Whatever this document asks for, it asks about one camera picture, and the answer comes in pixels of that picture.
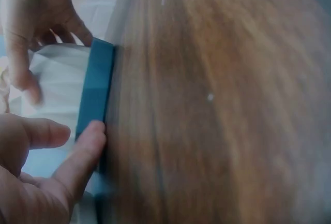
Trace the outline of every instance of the light blue fabric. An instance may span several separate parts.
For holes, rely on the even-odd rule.
[[[67,157],[60,149],[31,150],[29,155],[22,171],[42,177],[50,177]]]
[[[0,35],[0,57],[1,56],[6,56],[5,39],[2,35]]]

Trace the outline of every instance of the white cloth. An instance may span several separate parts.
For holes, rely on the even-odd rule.
[[[40,107],[32,106],[23,93],[10,87],[10,113],[28,118],[48,118],[70,127],[70,139],[61,147],[66,152],[74,144],[90,50],[74,44],[59,44],[31,54],[30,70],[37,76],[43,96]]]

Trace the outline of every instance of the hand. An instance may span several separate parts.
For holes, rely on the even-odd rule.
[[[21,173],[29,149],[63,145],[70,129],[46,119],[0,115],[0,223],[69,223],[106,142],[91,122],[51,178]]]
[[[86,46],[92,34],[73,8],[71,0],[3,0],[2,26],[10,60],[9,74],[14,87],[25,91],[32,103],[41,100],[39,85],[29,71],[28,49],[56,43],[74,43],[74,33]]]

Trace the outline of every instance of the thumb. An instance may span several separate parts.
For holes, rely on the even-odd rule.
[[[0,115],[0,164],[18,176],[29,149],[59,147],[69,136],[68,127],[51,120]]]
[[[44,189],[71,210],[81,198],[106,143],[104,124],[93,121],[78,138],[72,154],[54,172]]]
[[[41,100],[39,84],[29,70],[28,46],[26,38],[5,32],[6,50],[9,58],[9,78],[11,84],[21,91],[27,91],[31,103]]]

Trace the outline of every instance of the white speck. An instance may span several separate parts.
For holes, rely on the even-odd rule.
[[[213,98],[214,98],[214,94],[209,94],[207,97],[208,101],[212,101]]]

